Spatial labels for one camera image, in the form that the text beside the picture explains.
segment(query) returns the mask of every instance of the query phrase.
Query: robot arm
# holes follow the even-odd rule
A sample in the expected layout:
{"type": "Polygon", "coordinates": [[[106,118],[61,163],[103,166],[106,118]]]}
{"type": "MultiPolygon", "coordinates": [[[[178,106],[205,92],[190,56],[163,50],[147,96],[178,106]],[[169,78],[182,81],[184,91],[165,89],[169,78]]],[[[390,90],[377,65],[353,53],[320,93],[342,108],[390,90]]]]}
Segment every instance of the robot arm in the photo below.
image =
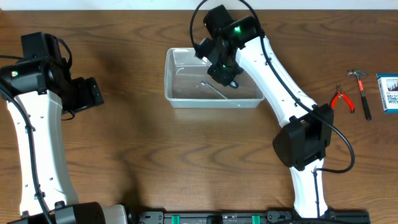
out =
{"type": "MultiPolygon", "coordinates": [[[[15,97],[17,102],[30,115],[30,122],[35,128],[34,146],[36,148],[37,176],[40,189],[45,195],[47,210],[54,210],[56,202],[65,205],[78,203],[78,197],[70,180],[65,151],[63,150],[61,113],[62,102],[59,96],[50,90],[39,95],[36,91],[24,93],[15,97]]],[[[42,213],[35,195],[32,170],[30,166],[29,142],[25,132],[25,122],[20,112],[8,103],[8,110],[14,122],[19,157],[22,170],[21,215],[36,215],[42,213]]]]}
{"type": "MultiPolygon", "coordinates": [[[[212,62],[208,74],[224,86],[234,83],[234,77],[245,70],[271,104],[282,130],[273,141],[281,161],[290,168],[295,190],[295,211],[302,218],[317,218],[317,197],[313,171],[321,168],[325,148],[330,143],[331,130],[310,117],[297,105],[274,75],[262,51],[264,41],[270,62],[292,93],[308,108],[322,114],[329,123],[333,112],[328,105],[318,107],[292,80],[271,49],[268,38],[260,39],[253,17],[234,21],[223,6],[209,11],[204,21],[213,40],[205,39],[194,45],[197,57],[212,62]]],[[[317,179],[319,210],[328,209],[323,199],[322,177],[317,179]]]]}
{"type": "MultiPolygon", "coordinates": [[[[269,54],[271,63],[277,70],[278,74],[284,80],[286,85],[292,90],[297,98],[309,108],[312,108],[316,103],[309,98],[292,80],[285,68],[280,64],[275,53],[271,49],[268,38],[264,38],[264,45],[269,54]]],[[[274,113],[277,116],[279,125],[283,128],[286,124],[290,123],[290,118],[301,118],[307,112],[300,106],[295,104],[292,97],[286,92],[284,87],[280,84],[278,79],[273,74],[272,70],[266,63],[264,55],[261,50],[260,37],[256,37],[245,43],[245,48],[236,51],[236,62],[243,68],[251,78],[259,86],[267,101],[270,103],[274,113]]],[[[314,168],[321,168],[323,159],[315,160],[305,166],[305,169],[298,171],[296,168],[291,167],[294,192],[295,192],[295,211],[302,218],[316,218],[317,217],[317,203],[315,195],[315,183],[313,180],[314,168]]],[[[323,198],[322,177],[319,173],[318,191],[319,191],[319,204],[320,215],[323,215],[328,207],[323,198]]]]}

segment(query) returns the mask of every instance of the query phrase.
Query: blue and white box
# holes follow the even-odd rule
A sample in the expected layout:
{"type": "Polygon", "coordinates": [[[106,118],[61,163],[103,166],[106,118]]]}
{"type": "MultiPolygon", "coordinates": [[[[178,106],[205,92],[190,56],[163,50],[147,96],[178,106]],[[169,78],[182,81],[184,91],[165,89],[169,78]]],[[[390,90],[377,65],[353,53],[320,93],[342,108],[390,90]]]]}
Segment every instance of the blue and white box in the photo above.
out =
{"type": "Polygon", "coordinates": [[[381,101],[385,113],[398,113],[398,73],[378,73],[381,101]]]}

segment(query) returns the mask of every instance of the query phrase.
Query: pliers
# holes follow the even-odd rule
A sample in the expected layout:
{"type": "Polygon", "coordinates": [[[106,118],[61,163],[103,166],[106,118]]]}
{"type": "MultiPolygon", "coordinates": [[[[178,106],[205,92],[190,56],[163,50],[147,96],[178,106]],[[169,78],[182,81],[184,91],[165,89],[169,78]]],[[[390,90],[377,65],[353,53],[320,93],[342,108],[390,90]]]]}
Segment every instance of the pliers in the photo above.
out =
{"type": "Polygon", "coordinates": [[[351,111],[351,113],[355,113],[355,107],[354,107],[354,103],[348,98],[348,96],[344,93],[343,91],[343,87],[341,85],[337,85],[336,86],[336,93],[335,96],[333,97],[333,99],[331,100],[330,106],[331,108],[334,110],[335,109],[335,104],[338,98],[343,97],[343,99],[345,100],[345,102],[348,104],[349,106],[349,110],[351,111]]]}

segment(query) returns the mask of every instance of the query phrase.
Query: box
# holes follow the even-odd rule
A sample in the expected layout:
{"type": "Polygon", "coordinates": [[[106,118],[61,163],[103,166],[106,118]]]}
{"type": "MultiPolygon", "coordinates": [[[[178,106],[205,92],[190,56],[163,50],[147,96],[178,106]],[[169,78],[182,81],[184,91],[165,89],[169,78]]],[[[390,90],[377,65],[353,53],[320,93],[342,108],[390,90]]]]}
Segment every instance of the box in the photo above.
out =
{"type": "Polygon", "coordinates": [[[207,74],[211,62],[195,57],[193,48],[172,48],[167,51],[164,88],[165,97],[174,108],[255,108],[264,95],[246,73],[237,75],[238,89],[223,86],[207,74]],[[224,99],[208,82],[228,97],[224,99]]]}
{"type": "Polygon", "coordinates": [[[378,73],[381,100],[385,113],[398,113],[398,74],[378,73]]]}

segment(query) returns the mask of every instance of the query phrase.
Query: wooden table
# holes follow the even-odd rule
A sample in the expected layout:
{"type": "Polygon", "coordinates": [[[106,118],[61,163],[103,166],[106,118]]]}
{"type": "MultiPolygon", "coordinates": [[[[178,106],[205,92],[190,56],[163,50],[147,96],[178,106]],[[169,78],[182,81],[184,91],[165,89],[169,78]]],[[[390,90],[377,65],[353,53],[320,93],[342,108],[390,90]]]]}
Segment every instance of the wooden table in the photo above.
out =
{"type": "MultiPolygon", "coordinates": [[[[259,11],[279,60],[320,105],[342,84],[356,105],[339,101],[335,125],[356,152],[354,169],[324,174],[325,200],[335,209],[366,209],[373,223],[398,220],[398,119],[384,114],[377,72],[396,72],[395,11],[259,11]],[[366,121],[357,83],[362,69],[373,116],[366,121]]],[[[197,15],[194,33],[206,37],[197,15]]],[[[234,18],[247,11],[232,12],[234,18]]],[[[192,11],[2,12],[0,53],[22,55],[20,36],[43,31],[73,52],[73,77],[95,77],[105,104],[63,122],[70,175],[81,202],[167,210],[290,208],[289,169],[272,148],[279,125],[267,101],[253,110],[173,109],[164,96],[166,51],[191,47],[192,11]]],[[[14,63],[0,60],[0,65],[14,63]]],[[[0,106],[0,222],[19,218],[21,169],[17,139],[0,106]]],[[[337,135],[325,167],[348,165],[337,135]]]]}

